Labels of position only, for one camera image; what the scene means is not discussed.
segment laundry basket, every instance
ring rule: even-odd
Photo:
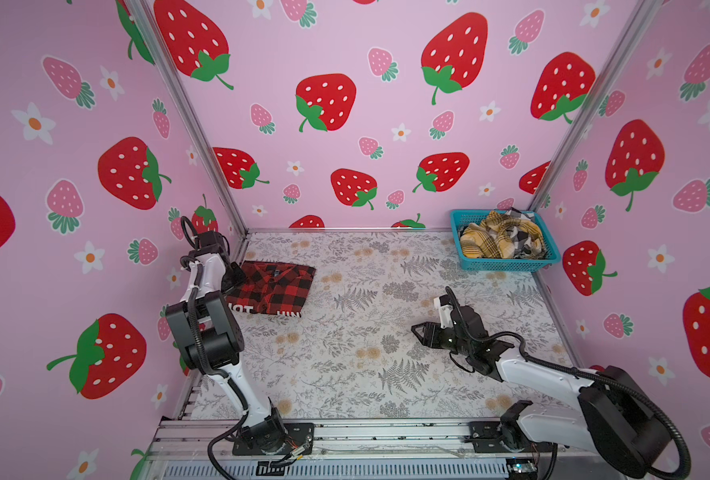
[[[506,214],[506,210],[495,210],[501,214]],[[505,272],[536,272],[543,266],[557,264],[560,262],[560,252],[555,245],[555,241],[547,230],[547,226],[542,217],[534,212],[522,210],[524,214],[534,214],[533,221],[542,230],[542,235],[546,244],[546,255],[543,260],[527,259],[501,259],[501,258],[467,258],[462,254],[462,246],[459,244],[459,231],[464,230],[469,224],[479,224],[481,220],[489,215],[491,210],[451,210],[451,230],[453,231],[453,241],[456,244],[456,253],[459,255],[459,265],[462,270],[494,270]]]

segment pink wall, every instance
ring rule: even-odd
[[[542,275],[572,345],[588,366],[627,370],[665,409],[686,437],[695,480],[710,478],[710,47],[695,60],[708,45],[710,2],[664,5],[613,86],[623,104],[595,117],[542,210],[564,250],[564,266]],[[702,81],[696,98],[681,99],[684,84],[701,90],[688,84]],[[610,189],[638,159],[643,175]],[[587,178],[577,191],[581,160]],[[637,191],[627,212],[629,187]],[[605,210],[602,223],[596,206]],[[586,241],[594,245],[580,244]],[[592,260],[598,251],[606,273],[618,272],[600,288],[582,273],[599,263]],[[676,460],[674,451],[668,456]]]
[[[224,165],[227,181],[236,187],[231,193],[252,228],[285,228],[307,215],[320,217],[325,226],[341,227],[392,226],[421,214],[422,224],[448,226],[447,212],[453,208],[490,208],[506,199],[528,206],[532,194],[521,190],[521,179],[525,186],[532,170],[543,173],[540,165],[551,159],[568,127],[563,118],[535,116],[550,110],[552,95],[573,99],[589,90],[594,77],[590,70],[600,70],[636,3],[549,2],[538,5],[541,13],[531,16],[537,10],[533,2],[264,0],[263,8],[244,1],[193,0],[189,6],[183,0],[149,2],[209,141],[228,149],[220,150],[223,159],[236,161],[232,167]],[[186,18],[180,13],[183,5]],[[450,24],[454,26],[445,30]],[[527,49],[511,54],[511,38],[518,37]],[[201,50],[208,52],[203,54],[205,64],[197,56]],[[580,58],[559,57],[564,52]],[[454,58],[446,61],[446,55]],[[392,62],[397,64],[395,78],[394,69],[388,71]],[[450,81],[456,84],[433,72],[446,64],[454,68]],[[569,64],[572,70],[564,69]],[[423,66],[429,67],[427,79]],[[547,76],[541,82],[543,70]],[[550,84],[548,91],[542,91],[544,84]],[[334,91],[338,85],[343,89]],[[453,93],[438,91],[433,105],[434,85]],[[297,94],[303,99],[301,111],[312,117],[301,133],[305,117],[297,110]],[[310,111],[306,102],[320,107]],[[490,122],[488,110],[493,113]],[[453,112],[453,123],[446,112]],[[327,131],[316,129],[322,124]],[[394,133],[401,128],[408,135]],[[438,130],[437,139],[431,128]],[[517,160],[508,169],[500,160],[509,145],[518,151],[502,160],[508,166]],[[377,148],[383,152],[380,158]],[[469,167],[460,171],[461,177],[444,177],[446,168],[440,169],[441,178],[427,180],[437,192],[419,186],[412,193],[420,184],[420,162],[426,159],[421,166],[434,172],[444,158],[455,168]],[[248,170],[254,162],[258,172],[249,171],[251,180],[244,182],[239,169]],[[356,173],[338,172],[334,183],[343,185],[333,185],[332,174],[339,169]],[[291,185],[297,188],[287,190]],[[339,190],[345,195],[338,195]],[[356,190],[364,195],[350,206],[358,198],[346,194]],[[392,210],[387,202],[398,190],[403,196],[392,198],[402,197],[402,203],[393,201],[399,207]],[[297,202],[284,199],[296,196]]]
[[[144,451],[160,417],[174,414],[185,379],[173,338],[158,332],[161,307],[184,293],[185,283],[171,283],[169,275],[179,275],[178,258],[189,250],[171,232],[169,209],[192,215],[205,194],[219,230],[229,234],[203,165],[188,161],[191,140],[158,70],[136,47],[130,60],[129,41],[114,2],[0,2],[0,478],[12,476],[12,458],[28,478],[131,476],[141,459],[132,451]],[[81,97],[94,101],[90,110],[76,101],[81,92],[72,89],[71,68],[48,59],[62,84],[54,87],[46,55],[74,66],[77,84],[86,82],[93,94]],[[168,120],[156,115],[167,138],[154,122],[156,98],[167,109]],[[111,150],[102,161],[112,165],[100,165],[105,152],[131,137],[140,140]],[[148,160],[134,162],[145,144],[172,179],[162,180],[157,202],[144,198],[155,182],[133,173]],[[150,208],[103,187],[100,178],[123,171],[136,178],[108,187],[122,181],[115,193]],[[60,179],[68,182],[56,193],[67,200],[50,204],[46,196]],[[127,252],[142,239],[158,251],[148,265],[147,242],[138,264]],[[99,332],[91,330],[97,319]],[[78,359],[46,370],[76,348]],[[154,402],[159,387],[165,392]]]

